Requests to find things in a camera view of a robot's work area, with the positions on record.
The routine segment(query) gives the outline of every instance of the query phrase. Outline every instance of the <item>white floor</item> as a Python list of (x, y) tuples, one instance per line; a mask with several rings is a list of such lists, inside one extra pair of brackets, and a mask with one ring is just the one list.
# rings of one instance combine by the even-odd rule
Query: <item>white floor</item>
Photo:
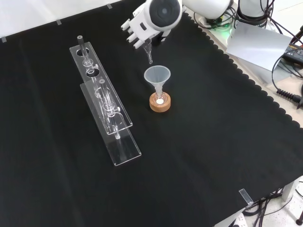
[[(303, 195), (303, 183), (299, 183), (297, 190)], [(283, 207), (285, 203), (281, 198), (271, 200), (267, 206), (266, 214), (274, 212)], [(303, 211), (303, 198), (294, 193), (292, 200), (282, 210), (264, 217), (263, 227), (298, 227), (295, 221), (300, 217)], [(252, 227), (257, 216), (245, 217), (248, 227)]]

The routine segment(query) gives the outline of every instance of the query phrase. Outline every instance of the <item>funnel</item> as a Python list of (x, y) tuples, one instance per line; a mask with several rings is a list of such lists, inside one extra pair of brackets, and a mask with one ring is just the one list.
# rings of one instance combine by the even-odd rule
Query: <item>funnel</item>
[(152, 64), (152, 40), (151, 39), (145, 40), (145, 43), (143, 45), (143, 49), (147, 53), (149, 64)]
[(162, 86), (170, 78), (170, 70), (161, 65), (148, 68), (144, 73), (144, 78), (151, 83), (156, 93), (150, 97), (150, 106), (156, 112), (167, 111), (170, 107), (170, 96), (162, 91)]

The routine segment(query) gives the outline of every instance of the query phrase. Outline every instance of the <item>funnel stem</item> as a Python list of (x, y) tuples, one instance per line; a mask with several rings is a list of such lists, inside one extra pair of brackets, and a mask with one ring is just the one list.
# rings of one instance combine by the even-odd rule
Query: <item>funnel stem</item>
[(148, 55), (148, 61), (150, 62), (150, 64), (152, 64), (152, 54), (151, 54), (151, 52), (149, 52), (147, 55)]
[(156, 94), (157, 94), (158, 98), (161, 98), (161, 95), (163, 93), (162, 87), (155, 87), (155, 89), (156, 89)]

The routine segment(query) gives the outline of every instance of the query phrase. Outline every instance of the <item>white paper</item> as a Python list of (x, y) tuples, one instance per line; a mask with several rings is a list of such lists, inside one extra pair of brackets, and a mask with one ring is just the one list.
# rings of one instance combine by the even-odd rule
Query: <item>white paper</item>
[(271, 71), (290, 41), (288, 36), (239, 22), (226, 52)]

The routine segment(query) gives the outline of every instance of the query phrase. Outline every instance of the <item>test tube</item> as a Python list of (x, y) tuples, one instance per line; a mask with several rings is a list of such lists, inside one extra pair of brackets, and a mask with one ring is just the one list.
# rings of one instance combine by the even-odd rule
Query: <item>test tube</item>
[(82, 52), (82, 56), (84, 58), (83, 65), (86, 68), (86, 72), (89, 73), (89, 74), (92, 74), (95, 71), (94, 67), (93, 67), (93, 60), (89, 58), (89, 54), (86, 51), (83, 36), (79, 35), (77, 37), (77, 39), (78, 39), (78, 44), (79, 44), (81, 52)]

